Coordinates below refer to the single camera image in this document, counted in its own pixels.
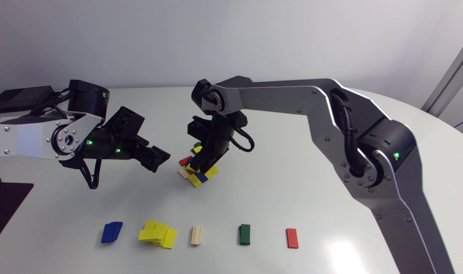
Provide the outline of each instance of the robotic arm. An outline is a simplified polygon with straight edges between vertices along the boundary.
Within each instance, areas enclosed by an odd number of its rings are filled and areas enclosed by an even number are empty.
[[[58,160],[64,167],[80,170],[90,189],[98,187],[103,159],[134,158],[156,172],[170,157],[156,146],[147,147],[149,142],[137,135],[145,118],[126,107],[103,125],[110,92],[84,81],[71,80],[62,92],[53,92],[50,86],[5,91],[0,95],[0,113],[27,109],[24,104],[33,94],[57,96],[27,115],[0,122],[0,157]],[[66,100],[68,111],[56,107]],[[47,108],[56,111],[45,114]],[[96,159],[93,175],[85,158]]]
[[[422,190],[414,135],[370,99],[331,79],[254,83],[241,76],[215,85],[201,80],[191,97],[212,116],[195,116],[188,125],[203,147],[191,168],[209,170],[230,141],[253,149],[242,130],[247,118],[241,109],[306,115],[314,144],[351,196],[372,211],[400,273],[454,273]],[[250,149],[235,142],[235,131],[249,140]]]

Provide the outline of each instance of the beige wooden block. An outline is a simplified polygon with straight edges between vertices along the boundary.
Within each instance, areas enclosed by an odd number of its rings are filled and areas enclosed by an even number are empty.
[[[193,236],[191,237],[191,245],[200,245],[200,235],[202,226],[198,225],[193,227]]]
[[[182,176],[182,178],[187,179],[189,176],[191,176],[185,168],[181,168],[178,170],[179,174]]]

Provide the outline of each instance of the pile of blocks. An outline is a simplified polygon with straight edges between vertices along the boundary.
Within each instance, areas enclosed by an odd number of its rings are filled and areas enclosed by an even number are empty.
[[[138,240],[151,242],[155,246],[172,249],[174,246],[176,229],[169,229],[169,225],[162,224],[154,220],[148,220],[145,227],[138,234]]]
[[[198,154],[202,149],[202,146],[200,145],[200,142],[197,142],[194,144],[194,148],[191,149],[191,151],[195,154]],[[191,184],[193,184],[194,187],[198,187],[202,185],[203,182],[206,182],[207,180],[211,179],[214,177],[219,172],[219,169],[216,166],[212,166],[206,173],[202,174],[200,170],[193,170],[190,167],[190,163],[193,160],[192,156],[188,156],[182,160],[179,161],[179,164],[183,166],[178,172],[184,179],[189,179]]]

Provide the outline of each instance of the wooden block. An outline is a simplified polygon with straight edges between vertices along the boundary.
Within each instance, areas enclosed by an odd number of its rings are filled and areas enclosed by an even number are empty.
[[[202,146],[197,146],[197,147],[191,149],[191,151],[194,152],[195,154],[198,154],[201,149],[202,149]]]
[[[180,160],[180,161],[179,161],[179,164],[180,164],[181,166],[186,165],[186,163],[188,162],[188,159],[189,159],[189,158],[192,158],[192,156],[189,156],[189,157],[186,157],[186,158]]]
[[[216,166],[212,166],[208,171],[211,171],[213,174],[218,173],[220,170]]]
[[[194,187],[198,187],[202,185],[202,182],[198,179],[198,177],[196,177],[195,174],[189,176],[188,179],[191,182],[191,184],[193,184]]]
[[[193,227],[193,236],[191,237],[191,245],[200,245],[200,234],[202,226],[198,225]]]
[[[208,170],[206,173],[204,173],[204,176],[206,176],[208,179],[211,179],[214,177],[214,173],[212,173],[211,170]]]
[[[250,225],[240,225],[240,245],[250,245]]]
[[[288,228],[287,231],[287,244],[289,248],[299,248],[299,242],[297,241],[297,231],[295,228]]]
[[[163,248],[172,249],[174,246],[175,237],[177,236],[177,229],[169,229],[167,230],[167,234],[164,239],[164,244],[162,244]]]
[[[194,175],[196,175],[196,177],[198,177],[198,179],[203,183],[203,182],[206,182],[207,181],[207,177],[202,174],[202,173],[194,173]]]
[[[165,237],[165,231],[161,229],[143,229],[138,234],[138,240],[143,242],[161,241]]]
[[[200,170],[193,170],[193,168],[191,168],[191,164],[186,165],[186,170],[190,170],[192,172],[200,172]]]
[[[169,229],[169,225],[168,224],[163,224],[163,223],[156,223],[155,226],[154,226],[154,229],[161,229],[161,230],[165,231],[165,233],[167,233],[167,229]]]
[[[157,221],[148,220],[147,222],[145,222],[145,227],[143,229],[154,229],[156,223]]]
[[[188,172],[188,170],[186,170],[185,168],[181,168],[180,170],[177,171],[181,176],[182,178],[184,179],[187,179],[190,175],[190,173]]]

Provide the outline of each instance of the metal frame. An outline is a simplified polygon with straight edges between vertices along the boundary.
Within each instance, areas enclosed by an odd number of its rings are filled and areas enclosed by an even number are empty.
[[[463,48],[421,110],[439,117],[461,87],[463,87]]]
[[[67,113],[82,115],[74,122],[70,119],[51,120],[43,123],[3,124],[0,123],[0,157],[26,156],[52,160],[68,160],[89,132],[101,121],[101,117],[89,113]],[[57,146],[67,154],[54,151],[52,135],[62,128],[57,138]],[[73,135],[73,145],[65,145],[65,138]]]
[[[372,156],[379,160],[384,171],[381,183],[374,187],[369,186],[376,181],[377,170],[359,149],[365,174],[354,177],[343,149],[344,136],[334,121],[327,95],[333,89],[341,89],[348,99],[356,100],[362,106],[363,120],[378,115],[388,119],[369,98],[331,79],[244,86],[225,81],[213,85],[210,96],[218,92],[222,96],[221,103],[225,107],[218,111],[221,115],[241,109],[306,115],[312,141],[332,163],[351,196],[372,211],[400,273],[453,274],[447,250],[422,190],[422,164],[417,146],[396,171],[382,151],[373,151]],[[217,111],[217,106],[203,99],[202,109]]]

